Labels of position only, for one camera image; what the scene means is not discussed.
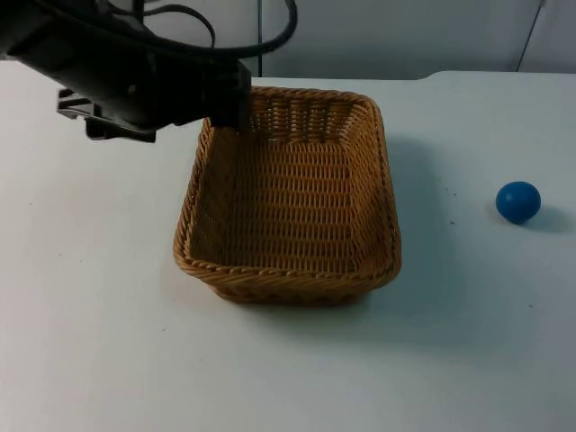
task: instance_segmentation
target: white table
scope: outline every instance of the white table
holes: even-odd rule
[[[200,124],[90,142],[3,63],[0,430],[574,430],[576,76],[256,83],[382,107],[398,279],[344,309],[221,300],[171,250]],[[519,179],[526,227],[492,209]]]

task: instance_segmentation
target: woven basket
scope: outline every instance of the woven basket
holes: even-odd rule
[[[255,87],[250,126],[204,122],[180,268],[235,302],[350,302],[393,279],[401,240],[377,105]]]

